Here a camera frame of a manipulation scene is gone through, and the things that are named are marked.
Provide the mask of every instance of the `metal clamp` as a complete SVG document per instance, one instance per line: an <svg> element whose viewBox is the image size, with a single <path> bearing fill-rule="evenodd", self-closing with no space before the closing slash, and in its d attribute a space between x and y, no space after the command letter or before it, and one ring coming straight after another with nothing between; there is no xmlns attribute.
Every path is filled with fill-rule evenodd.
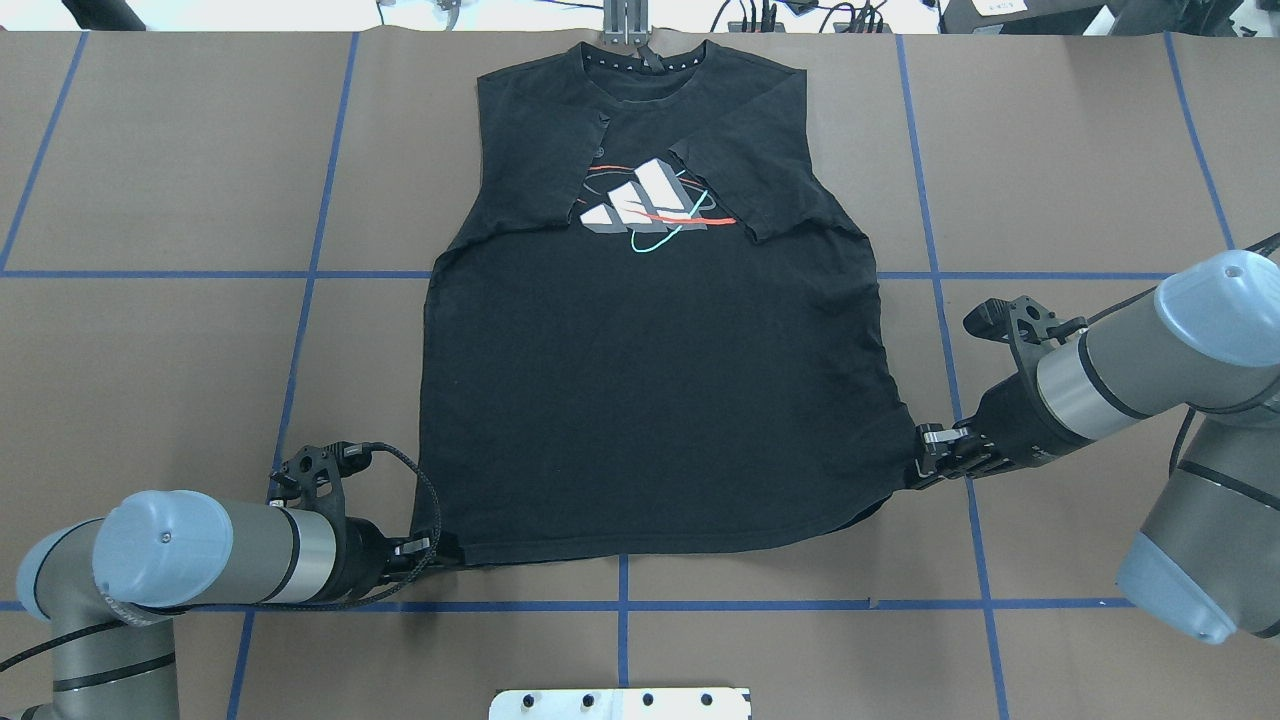
<svg viewBox="0 0 1280 720"><path fill-rule="evenodd" d="M649 42L649 0L604 0L604 44Z"/></svg>

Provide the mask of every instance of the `light blue joint cap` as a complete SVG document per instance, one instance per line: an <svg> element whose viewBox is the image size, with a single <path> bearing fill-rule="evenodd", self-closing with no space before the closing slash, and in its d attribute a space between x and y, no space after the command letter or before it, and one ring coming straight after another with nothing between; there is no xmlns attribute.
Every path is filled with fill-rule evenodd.
<svg viewBox="0 0 1280 720"><path fill-rule="evenodd" d="M1116 585L1138 607L1203 643L1219 644L1235 632L1235 621L1146 533L1133 538Z"/></svg>
<svg viewBox="0 0 1280 720"><path fill-rule="evenodd" d="M113 510L93 543L93 580L122 602L172 607L209 589L232 555L227 509L192 491L143 491Z"/></svg>
<svg viewBox="0 0 1280 720"><path fill-rule="evenodd" d="M86 523L92 523L93 520L86 520ZM49 615L40 609L40 603L36 602L36 579L40 577L40 569L45 565L45 559L54 550L64 537L69 536L72 530L86 524L72 525L69 528L63 528L56 533L49 534L45 539L37 542L27 555L22 559L18 565L18 602L22 603L23 610L29 612L37 620L44 620L45 623L51 623Z"/></svg>
<svg viewBox="0 0 1280 720"><path fill-rule="evenodd" d="M1202 355L1240 368L1280 364L1280 268L1257 252L1228 250L1165 278L1156 314Z"/></svg>

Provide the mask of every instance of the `metal plate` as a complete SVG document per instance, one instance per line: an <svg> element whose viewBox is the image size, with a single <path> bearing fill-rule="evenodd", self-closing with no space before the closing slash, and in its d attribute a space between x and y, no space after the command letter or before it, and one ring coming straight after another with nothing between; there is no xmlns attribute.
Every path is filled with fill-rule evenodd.
<svg viewBox="0 0 1280 720"><path fill-rule="evenodd" d="M503 691L489 720L751 720L745 688Z"/></svg>

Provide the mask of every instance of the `wire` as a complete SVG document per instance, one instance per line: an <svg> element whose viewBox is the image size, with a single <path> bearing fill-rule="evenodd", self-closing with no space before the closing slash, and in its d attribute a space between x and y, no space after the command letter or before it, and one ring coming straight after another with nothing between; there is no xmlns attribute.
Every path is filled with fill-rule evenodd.
<svg viewBox="0 0 1280 720"><path fill-rule="evenodd" d="M54 639L51 639L49 642L42 642L42 643L40 643L40 644L37 644L35 647L29 647L29 648L19 652L18 655L14 655L9 660L5 660L4 662L0 662L0 673L4 673L5 670L13 667L14 665L17 665L17 664L19 664L19 662L22 662L24 660L31 660L32 657L40 655L41 652L46 652L46 651L54 650L58 646L67 644L67 643L69 643L72 641L78 641L81 638L87 638L88 635L92 635L92 634L96 634L96 633L101 633L102 630L111 630L111 629L123 628L123 626L124 626L123 621L120 621L120 620L111 620L109 623L100 623L97 625L90 625L87 628L81 628L79 630L76 630L73 633L67 633L65 635L59 635L59 637L56 637L56 638L54 638Z"/></svg>
<svg viewBox="0 0 1280 720"><path fill-rule="evenodd" d="M582 8L586 10L603 10L603 5L591 5L588 3L571 3L570 0L536 0L538 3L550 3L552 5L564 5L566 8Z"/></svg>
<svg viewBox="0 0 1280 720"><path fill-rule="evenodd" d="M728 8L728 4L732 3L732 1L733 0L724 0L721 4L721 9L716 10L716 19L712 20L712 29L709 29L707 32L716 32L716 26L719 24L719 17L724 14L724 8ZM746 10L745 9L742 10L742 19L746 20Z"/></svg>
<svg viewBox="0 0 1280 720"><path fill-rule="evenodd" d="M818 26L818 33L827 29L827 22L831 20L831 15L835 15L841 8L849 9L849 24L854 24L854 18L858 15L858 8L854 8L852 3L836 3L835 6L827 9L827 17L822 18L822 24Z"/></svg>
<svg viewBox="0 0 1280 720"><path fill-rule="evenodd" d="M1188 407L1187 416L1183 418L1183 427L1178 428L1178 437L1174 438L1174 450L1169 454L1169 474L1172 475L1174 470L1178 469L1178 461L1181 460L1183 455L1183 442L1187 439L1187 433L1192 429L1192 420L1196 419L1196 409Z"/></svg>
<svg viewBox="0 0 1280 720"><path fill-rule="evenodd" d="M1249 252L1257 252L1263 258L1270 258L1271 254L1276 251L1276 249L1280 249L1280 232L1263 240L1262 242L1256 242L1245 247L1245 250L1248 250Z"/></svg>
<svg viewBox="0 0 1280 720"><path fill-rule="evenodd" d="M1093 323L1097 323L1098 320L1101 320L1102 318L1106 318L1107 315L1110 315L1112 313L1116 313L1119 310L1124 310L1125 307L1128 307L1128 306L1133 305L1134 302L1142 300L1143 297L1147 297L1148 295L1151 295L1151 291L1153 291L1153 290L1156 290L1156 288L1148 287L1147 290L1139 292L1138 295L1134 295L1133 297L1128 297L1125 300L1121 300L1120 302L1116 302L1111 307L1107 307L1106 310L1103 310L1103 311L1098 313L1097 315L1093 315L1092 318L1089 318L1089 324L1092 325Z"/></svg>
<svg viewBox="0 0 1280 720"><path fill-rule="evenodd" d="M435 560L436 550L440 547L440 533L443 529L442 528L443 519L440 518L440 496L436 495L435 486L431 484L431 480L426 478L426 473L424 473L422 469L419 468L416 462L410 460L408 456L401 452L399 450L387 445L385 442L371 442L369 443L369 448L375 452L381 451L394 455L397 460L403 462L406 468L408 468L410 470L413 471L415 475L417 475L417 482L426 489L428 495L431 496L431 533L430 533L431 544L422 552L422 557L419 559L417 565L413 565L413 569L408 571L408 575L404 575L404 578L398 583L396 583L394 585L376 594L362 597L360 600L352 600L347 602L333 602L324 605L308 605L305 602L256 602L248 605L248 607L257 607L264 610L288 610L293 612L334 612L338 610L351 610L353 607L364 607L366 605L372 605L380 600L390 597L398 593L399 591L404 589L406 587L412 584L413 580L422 577L422 573L426 571L426 566L430 565L431 560Z"/></svg>
<svg viewBox="0 0 1280 720"><path fill-rule="evenodd" d="M435 0L442 10L448 10L449 19L444 23L444 32L452 31L458 24L458 15L462 14L462 0Z"/></svg>

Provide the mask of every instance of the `printed graphic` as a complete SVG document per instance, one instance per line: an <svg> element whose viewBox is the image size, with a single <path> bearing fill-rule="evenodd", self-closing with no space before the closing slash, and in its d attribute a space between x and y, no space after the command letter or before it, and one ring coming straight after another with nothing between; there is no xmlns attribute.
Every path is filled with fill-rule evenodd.
<svg viewBox="0 0 1280 720"><path fill-rule="evenodd" d="M705 218L704 210L716 209L716 201L705 187L692 178L682 178L684 170L675 172L667 163L653 159L639 168L622 165L593 165L582 182L582 190L598 195L604 201L582 211L579 219L591 232L631 232L631 250L652 252L667 243L681 231L700 231L708 225L731 225L733 218ZM634 176L612 190L598 186L603 177ZM590 205L586 200L577 200ZM643 247L636 243L636 233L667 233L666 237Z"/></svg>

